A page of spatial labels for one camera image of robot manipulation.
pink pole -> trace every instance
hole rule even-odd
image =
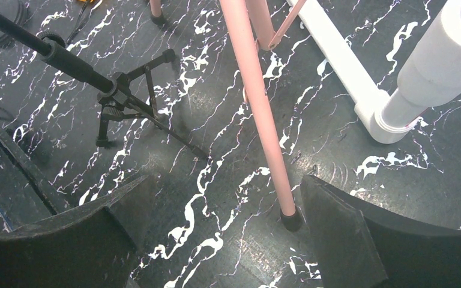
[[[268,3],[266,0],[246,0],[246,7],[261,49],[271,50],[273,47],[269,45],[275,36],[275,30],[271,23]]]
[[[280,208],[283,215],[292,216],[296,213],[296,206],[294,205],[291,185],[283,162],[270,102],[265,94],[266,89],[262,78],[261,65],[255,49],[255,41],[245,0],[220,0],[220,5],[244,86],[246,87],[253,119],[259,131],[259,138],[270,167],[271,178],[275,185]]]
[[[161,16],[160,0],[149,0],[149,4],[151,4],[151,14],[154,17],[160,17]]]

tripod brace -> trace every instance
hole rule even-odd
[[[65,49],[61,37],[51,32],[42,32],[43,37],[38,38],[27,30],[0,14],[0,31],[12,36],[17,41],[28,46],[41,55],[41,60],[61,72],[75,78],[80,82],[87,83],[100,90],[97,100],[101,104],[100,128],[96,145],[107,147],[109,138],[107,130],[109,121],[122,121],[125,119],[149,119],[154,125],[164,130],[172,137],[188,147],[197,157],[207,159],[208,156],[200,148],[177,135],[167,126],[158,122],[156,114],[156,100],[151,70],[161,64],[173,62],[176,55],[172,49],[165,50],[161,56],[147,64],[129,72],[117,72],[110,79],[94,71],[93,67],[76,55]],[[130,91],[130,83],[134,79],[145,75],[149,91],[149,105],[135,97]],[[129,108],[137,113],[125,114],[124,109]]]

black marble floor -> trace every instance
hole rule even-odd
[[[81,6],[25,2],[29,31],[63,37]],[[279,223],[218,1],[164,1],[169,24],[162,28],[151,23],[143,0],[96,2],[69,49],[109,75],[174,49],[181,71],[164,65],[153,73],[160,119],[209,151],[212,161],[199,161],[146,120],[111,125],[117,147],[98,149],[97,91],[47,67],[21,44],[0,49],[0,107],[15,117],[3,127],[74,205],[142,173],[158,177],[148,252],[132,273],[141,287],[322,287],[307,228],[289,233]],[[373,80],[393,92],[397,73],[444,2],[321,4]],[[279,27],[289,6],[268,3]],[[428,110],[400,142],[381,145],[298,19],[273,52],[259,56],[298,204],[301,177],[314,173],[396,213],[461,229],[461,96]],[[146,99],[145,79],[132,91]]]

black tripod pole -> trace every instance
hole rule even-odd
[[[21,42],[22,44],[39,53],[43,62],[51,65],[54,68],[57,68],[61,72],[75,78],[80,82],[84,82],[93,86],[104,94],[107,94],[109,98],[113,98],[114,102],[120,102],[123,106],[124,103],[128,103],[130,99],[137,100],[137,98],[131,95],[131,93],[126,89],[120,89],[115,80],[112,81],[100,73],[94,71],[93,67],[87,62],[67,51],[62,40],[54,41],[50,38],[40,39],[1,14],[0,31],[8,34],[18,42]],[[144,109],[141,107],[141,105],[136,107],[138,108],[136,108],[136,110],[140,114],[149,115],[148,109]],[[190,150],[192,150],[197,156],[207,158],[202,150],[179,137],[174,133],[174,131],[161,125],[161,123],[156,121],[153,116],[154,115],[152,115],[151,118],[146,116],[145,118],[151,119],[156,126],[160,127],[162,130],[165,130],[170,135],[173,135],[177,140],[179,140],[185,146],[189,147]]]

black cable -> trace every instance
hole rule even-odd
[[[82,20],[82,15],[84,14],[84,11],[86,11],[87,7],[89,6],[89,1],[90,0],[86,0],[86,2],[84,2],[84,5],[82,6],[82,9],[80,9],[79,17],[77,18],[77,22],[75,23],[75,27],[73,28],[73,30],[70,33],[70,35],[68,36],[68,38],[66,38],[66,45],[70,45],[71,42],[73,41],[73,39],[77,36],[77,34],[80,32],[80,30],[82,30],[82,28],[84,27],[84,25],[85,25],[84,22],[86,22],[86,21],[81,22],[81,20]]]

